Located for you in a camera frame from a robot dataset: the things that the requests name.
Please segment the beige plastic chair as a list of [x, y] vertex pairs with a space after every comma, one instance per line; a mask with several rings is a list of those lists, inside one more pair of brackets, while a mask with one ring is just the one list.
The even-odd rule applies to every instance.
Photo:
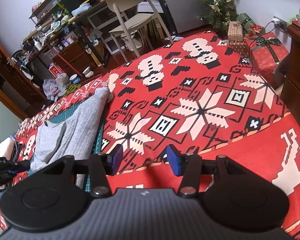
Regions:
[[[132, 9], [133, 7], [137, 6], [141, 2], [148, 2], [151, 8], [153, 9], [153, 13], [138, 13], [134, 15], [132, 18], [124, 21], [121, 14], [125, 12], [126, 10]], [[168, 40], [173, 43], [173, 38], [170, 35], [170, 32], [168, 31], [168, 28], [166, 27], [166, 24], [162, 20], [158, 10], [155, 8], [154, 4], [151, 0], [106, 0], [107, 7], [110, 11], [114, 12], [117, 16], [117, 19], [120, 23], [120, 25], [113, 30], [109, 31], [109, 34], [117, 47], [119, 48], [119, 51], [123, 58], [127, 60], [123, 50], [121, 49], [121, 46], [119, 45], [117, 41], [117, 37], [121, 34], [125, 34], [126, 38], [128, 39], [128, 43], [132, 46], [133, 51], [136, 55], [136, 57], [140, 57], [140, 53], [131, 37], [131, 33], [134, 31], [138, 31], [141, 28], [145, 27], [147, 24], [149, 24], [152, 20], [157, 19], [160, 22], [161, 27], [163, 28], [164, 32], [166, 33]]]

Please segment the small Christmas tree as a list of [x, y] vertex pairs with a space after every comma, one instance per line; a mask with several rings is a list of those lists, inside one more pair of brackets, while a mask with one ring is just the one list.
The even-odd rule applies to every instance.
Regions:
[[201, 0], [205, 11], [202, 20], [214, 29], [227, 32], [231, 21], [237, 18], [233, 0]]

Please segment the grey knit shirt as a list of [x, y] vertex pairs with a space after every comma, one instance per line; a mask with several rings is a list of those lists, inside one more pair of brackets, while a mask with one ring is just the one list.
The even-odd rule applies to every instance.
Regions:
[[75, 160], [88, 159], [109, 96], [109, 88], [98, 88], [65, 121], [43, 122], [37, 130], [31, 170], [38, 172], [66, 155], [74, 156]]

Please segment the white wall power adapter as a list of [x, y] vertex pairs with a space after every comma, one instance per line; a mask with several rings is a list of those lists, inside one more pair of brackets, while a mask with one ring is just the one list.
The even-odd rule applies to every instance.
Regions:
[[271, 19], [271, 21], [273, 22], [273, 24], [275, 25], [275, 27], [278, 27], [278, 28], [280, 28], [282, 30], [286, 30], [287, 29], [287, 25], [288, 24], [287, 24], [286, 21], [284, 21], [284, 20], [282, 20], [280, 18], [277, 18], [277, 17], [273, 17]]

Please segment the white storage drawer unit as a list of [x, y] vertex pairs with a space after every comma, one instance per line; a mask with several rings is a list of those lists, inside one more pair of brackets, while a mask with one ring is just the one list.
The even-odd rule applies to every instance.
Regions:
[[101, 40], [107, 51], [113, 55], [119, 53], [119, 48], [111, 37], [109, 31], [120, 25], [119, 20], [114, 12], [108, 7], [106, 2], [98, 3], [90, 8], [87, 19], [94, 29], [101, 31]]

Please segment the dark wooden side table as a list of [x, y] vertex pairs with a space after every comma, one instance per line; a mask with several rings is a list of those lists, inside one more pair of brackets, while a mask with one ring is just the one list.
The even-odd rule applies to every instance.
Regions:
[[292, 42], [281, 98], [300, 126], [300, 24], [293, 21], [288, 26], [288, 33]]

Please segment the red Christmas pattern blanket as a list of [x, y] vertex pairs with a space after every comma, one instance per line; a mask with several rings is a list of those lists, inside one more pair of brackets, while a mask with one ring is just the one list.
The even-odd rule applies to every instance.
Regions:
[[[127, 62], [24, 120], [18, 161], [33, 161], [43, 122], [103, 87], [102, 151], [17, 174], [0, 197], [1, 239], [300, 239], [300, 126], [211, 31]], [[123, 159], [107, 175], [117, 144]], [[167, 161], [169, 144], [184, 155], [182, 176]]]

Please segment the folded cream white cloth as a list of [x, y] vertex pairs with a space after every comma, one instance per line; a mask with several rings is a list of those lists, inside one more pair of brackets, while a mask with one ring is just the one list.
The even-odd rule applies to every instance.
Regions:
[[11, 160], [13, 149], [15, 146], [15, 140], [10, 137], [6, 138], [0, 143], [0, 158], [6, 158]]

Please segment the brown wooden drawer cabinet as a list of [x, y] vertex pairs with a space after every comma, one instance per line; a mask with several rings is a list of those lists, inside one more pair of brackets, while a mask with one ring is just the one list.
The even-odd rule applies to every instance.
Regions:
[[[91, 70], [95, 70], [97, 68], [96, 62], [85, 51], [83, 43], [79, 40], [75, 40], [72, 44], [64, 48], [59, 54], [80, 73], [83, 73], [83, 71], [88, 67], [90, 67]], [[58, 55], [56, 55], [52, 61], [53, 63], [57, 64], [57, 66], [59, 66], [68, 76], [76, 74], [76, 72]]]

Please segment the large red ribboned gift box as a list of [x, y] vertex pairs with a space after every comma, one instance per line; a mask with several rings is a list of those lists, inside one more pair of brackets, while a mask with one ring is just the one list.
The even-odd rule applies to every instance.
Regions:
[[289, 51], [273, 32], [246, 37], [244, 41], [253, 67], [268, 83], [275, 83], [273, 74]]

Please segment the green cutting mat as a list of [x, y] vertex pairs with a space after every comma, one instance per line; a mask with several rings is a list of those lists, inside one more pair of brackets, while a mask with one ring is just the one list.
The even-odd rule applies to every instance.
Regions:
[[[75, 105], [71, 106], [70, 108], [67, 108], [66, 110], [60, 111], [58, 114], [50, 118], [50, 122], [54, 124], [59, 124], [69, 117], [71, 117], [75, 110], [80, 106], [81, 102], [76, 103]], [[97, 130], [96, 137], [94, 139], [93, 148], [91, 150], [91, 155], [99, 154], [102, 150], [102, 138], [103, 138], [103, 130], [104, 130], [104, 124], [106, 122], [106, 113], [108, 111], [108, 105], [104, 107], [104, 110], [101, 115], [101, 120], [99, 123], [99, 127]], [[90, 192], [90, 176], [88, 174], [84, 177], [84, 184], [83, 184], [83, 190], [85, 192]]]

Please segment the white plastic bag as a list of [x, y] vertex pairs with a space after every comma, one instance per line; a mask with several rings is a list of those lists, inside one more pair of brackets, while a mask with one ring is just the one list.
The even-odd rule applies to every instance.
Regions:
[[57, 101], [63, 96], [70, 85], [70, 79], [67, 74], [60, 74], [56, 79], [46, 79], [43, 82], [43, 91], [47, 100]]

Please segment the silver refrigerator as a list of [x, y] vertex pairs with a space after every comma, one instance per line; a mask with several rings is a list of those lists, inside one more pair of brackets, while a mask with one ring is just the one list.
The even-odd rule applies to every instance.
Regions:
[[201, 0], [165, 0], [178, 33], [207, 25], [203, 19], [208, 13]]

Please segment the blue white ceramic bowl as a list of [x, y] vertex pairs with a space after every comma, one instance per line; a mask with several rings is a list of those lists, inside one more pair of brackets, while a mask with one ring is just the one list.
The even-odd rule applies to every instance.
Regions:
[[70, 81], [71, 83], [73, 83], [74, 85], [75, 85], [75, 84], [78, 84], [78, 83], [80, 82], [80, 77], [79, 77], [78, 74], [74, 74], [74, 75], [72, 75], [72, 76], [70, 77], [69, 81]]

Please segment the yellow green floor mat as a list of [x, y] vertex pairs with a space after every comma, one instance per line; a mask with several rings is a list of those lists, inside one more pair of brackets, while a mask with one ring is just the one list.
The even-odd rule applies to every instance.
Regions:
[[64, 95], [63, 96], [68, 96], [69, 94], [75, 92], [76, 90], [78, 90], [82, 85], [74, 85], [74, 84], [71, 84], [67, 90], [65, 91]]

